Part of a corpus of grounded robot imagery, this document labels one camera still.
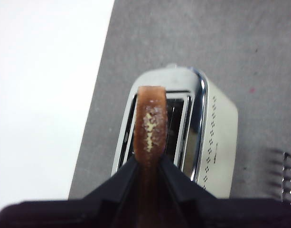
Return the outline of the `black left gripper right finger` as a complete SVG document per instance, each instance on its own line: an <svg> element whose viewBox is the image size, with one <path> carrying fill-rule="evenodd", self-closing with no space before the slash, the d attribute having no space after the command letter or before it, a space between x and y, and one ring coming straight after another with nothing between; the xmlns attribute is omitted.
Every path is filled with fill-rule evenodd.
<svg viewBox="0 0 291 228"><path fill-rule="evenodd" d="M189 228L291 228L289 203L265 198L219 199L192 182L165 155L159 173L171 204Z"/></svg>

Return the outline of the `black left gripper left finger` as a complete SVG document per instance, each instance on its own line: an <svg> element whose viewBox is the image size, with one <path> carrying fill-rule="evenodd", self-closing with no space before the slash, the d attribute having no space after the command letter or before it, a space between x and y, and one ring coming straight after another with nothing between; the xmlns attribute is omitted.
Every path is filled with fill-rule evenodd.
<svg viewBox="0 0 291 228"><path fill-rule="evenodd" d="M0 228L135 228L136 179L131 157L110 179L81 199L24 201L0 211Z"/></svg>

